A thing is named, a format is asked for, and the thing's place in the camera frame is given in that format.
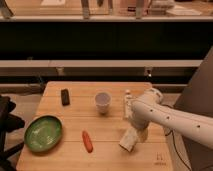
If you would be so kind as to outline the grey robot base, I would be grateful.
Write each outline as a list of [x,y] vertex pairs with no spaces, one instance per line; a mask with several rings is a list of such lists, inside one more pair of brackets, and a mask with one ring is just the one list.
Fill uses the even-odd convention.
[[[213,119],[213,46],[174,105]],[[213,149],[182,137],[192,171],[213,171]]]

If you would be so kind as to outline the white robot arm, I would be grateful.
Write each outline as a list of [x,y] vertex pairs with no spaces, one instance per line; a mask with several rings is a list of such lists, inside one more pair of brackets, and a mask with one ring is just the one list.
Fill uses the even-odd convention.
[[162,93],[156,88],[147,89],[131,101],[129,120],[137,130],[153,122],[179,132],[187,138],[213,149],[213,118],[175,110],[161,104]]

